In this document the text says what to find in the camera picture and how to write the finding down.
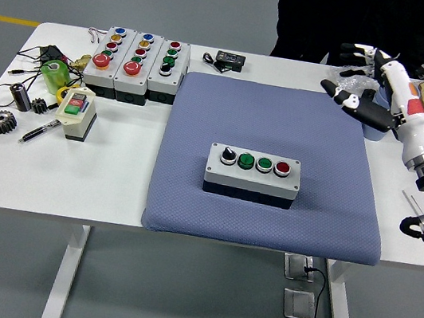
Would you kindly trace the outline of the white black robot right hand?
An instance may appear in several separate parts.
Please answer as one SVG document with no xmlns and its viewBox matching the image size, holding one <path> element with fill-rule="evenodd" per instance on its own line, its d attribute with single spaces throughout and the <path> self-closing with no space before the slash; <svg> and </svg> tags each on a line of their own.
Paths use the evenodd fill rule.
<svg viewBox="0 0 424 318">
<path fill-rule="evenodd" d="M 394 131 L 402 143 L 402 162 L 408 169 L 424 167 L 424 107 L 406 69 L 396 58 L 363 44 L 342 44 L 340 57 L 359 67 L 367 66 L 367 76 L 387 92 L 388 109 L 322 80 L 325 92 L 348 115 L 380 132 Z"/>
</svg>

